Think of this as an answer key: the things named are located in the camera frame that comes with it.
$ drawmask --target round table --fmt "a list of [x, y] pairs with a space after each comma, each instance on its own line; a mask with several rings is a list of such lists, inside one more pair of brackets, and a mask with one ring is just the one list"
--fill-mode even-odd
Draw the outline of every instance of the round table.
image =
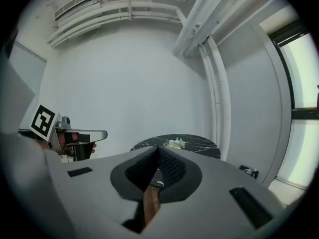
[[[185, 150], [198, 153], [208, 157], [220, 159], [220, 151], [215, 143], [204, 137], [192, 134], [165, 134], [152, 137], [136, 144], [131, 151], [147, 146], [163, 146], [166, 141], [182, 139], [185, 142]], [[151, 186], [164, 188], [164, 182], [160, 170], [158, 169], [150, 182]]]

